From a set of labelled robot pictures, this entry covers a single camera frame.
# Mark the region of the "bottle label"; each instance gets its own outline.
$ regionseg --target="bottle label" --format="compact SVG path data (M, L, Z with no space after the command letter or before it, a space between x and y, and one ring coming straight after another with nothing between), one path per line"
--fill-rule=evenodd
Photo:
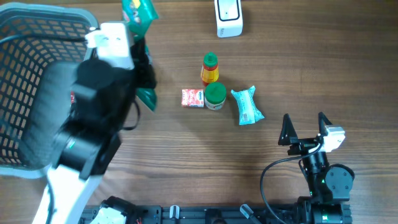
M218 75L219 75L218 74L218 65L217 65L216 69L214 69L212 71L205 69L204 66L201 67L200 76L204 82L207 82L207 83L216 82L218 80Z

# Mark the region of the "plastic crate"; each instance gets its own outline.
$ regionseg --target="plastic crate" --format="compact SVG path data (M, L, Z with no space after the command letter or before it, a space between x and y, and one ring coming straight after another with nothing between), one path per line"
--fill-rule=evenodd
M31 33L79 38L90 27L98 27L98 22L83 9L21 3L0 6L0 39ZM37 178L44 174L53 135L70 107L67 85L73 78L69 78L70 69L63 68L91 55L92 50L79 42L30 38L0 45L1 175Z

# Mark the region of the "small box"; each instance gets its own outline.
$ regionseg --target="small box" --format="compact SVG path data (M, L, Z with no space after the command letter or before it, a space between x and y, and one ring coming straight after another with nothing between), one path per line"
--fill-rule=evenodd
M182 90L182 106L204 107L205 96L203 90Z

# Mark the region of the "wooden surface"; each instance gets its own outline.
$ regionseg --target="wooden surface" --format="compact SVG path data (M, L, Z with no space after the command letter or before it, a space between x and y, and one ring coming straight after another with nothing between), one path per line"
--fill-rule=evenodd
M142 107L89 204L111 195L145 205L262 204L259 176L287 157L277 145L289 113L298 135L317 133L323 111L346 130L328 155L356 173L351 191L355 223L397 223L398 14L392 1L243 1L239 37L216 36L212 2L158 3L160 19L147 34L159 85L157 111ZM119 4L81 4L100 22L118 20ZM200 68L212 51L227 90L256 86L267 116L239 126L228 94L220 111L182 108L181 89L203 88ZM266 176L271 202L308 195L297 162ZM0 179L0 223L30 223L42 180Z

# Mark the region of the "yellow label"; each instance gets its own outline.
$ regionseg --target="yellow label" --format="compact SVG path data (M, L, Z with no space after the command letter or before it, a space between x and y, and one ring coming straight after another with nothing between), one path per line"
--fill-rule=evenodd
M141 5L140 0L132 0L132 1L133 1L134 5L135 5L136 9L138 9L139 6Z
M219 76L218 67L213 71L208 71L205 68L203 68L203 66L202 66L200 76L204 82L207 82L207 83L215 82L218 80L218 76Z

